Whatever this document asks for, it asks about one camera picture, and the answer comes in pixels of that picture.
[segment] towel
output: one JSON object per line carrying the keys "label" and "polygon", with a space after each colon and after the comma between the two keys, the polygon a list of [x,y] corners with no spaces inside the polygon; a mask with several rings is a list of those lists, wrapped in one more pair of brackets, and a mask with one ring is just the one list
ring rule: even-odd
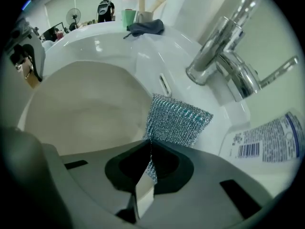
{"label": "towel", "polygon": [[164,31],[164,25],[160,19],[157,19],[147,23],[134,23],[127,26],[127,30],[130,31],[130,33],[125,36],[124,39],[129,37],[131,34],[134,37],[143,35],[144,33],[161,35]]}

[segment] faucet handle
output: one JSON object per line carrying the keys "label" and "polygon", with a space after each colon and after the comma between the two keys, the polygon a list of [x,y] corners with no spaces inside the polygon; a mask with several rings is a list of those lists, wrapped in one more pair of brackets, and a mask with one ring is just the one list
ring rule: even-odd
{"label": "faucet handle", "polygon": [[273,81],[275,81],[278,77],[285,74],[287,71],[293,69],[294,65],[298,64],[298,57],[293,56],[289,60],[287,60],[283,65],[281,65],[277,70],[272,72],[270,75],[268,75],[265,79],[263,79],[260,82],[261,88],[271,84]]}

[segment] faucet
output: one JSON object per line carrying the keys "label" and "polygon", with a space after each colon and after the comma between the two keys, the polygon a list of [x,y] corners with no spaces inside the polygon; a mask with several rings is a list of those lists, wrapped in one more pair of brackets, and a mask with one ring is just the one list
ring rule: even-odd
{"label": "faucet", "polygon": [[189,78],[198,85],[205,85],[216,72],[220,72],[234,99],[239,102],[273,82],[298,63],[293,56],[263,80],[234,52],[244,36],[242,26],[248,21],[259,0],[242,0],[231,19],[221,17],[212,34],[200,49],[193,62],[186,68]]}

